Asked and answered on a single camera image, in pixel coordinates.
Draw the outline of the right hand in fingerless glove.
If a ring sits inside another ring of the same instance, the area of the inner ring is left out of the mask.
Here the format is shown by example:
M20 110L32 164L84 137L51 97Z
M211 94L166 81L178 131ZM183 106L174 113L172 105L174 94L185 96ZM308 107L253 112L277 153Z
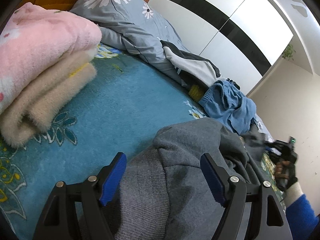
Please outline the right hand in fingerless glove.
M298 181L295 164L284 160L278 162L274 170L274 177L277 188L285 192Z

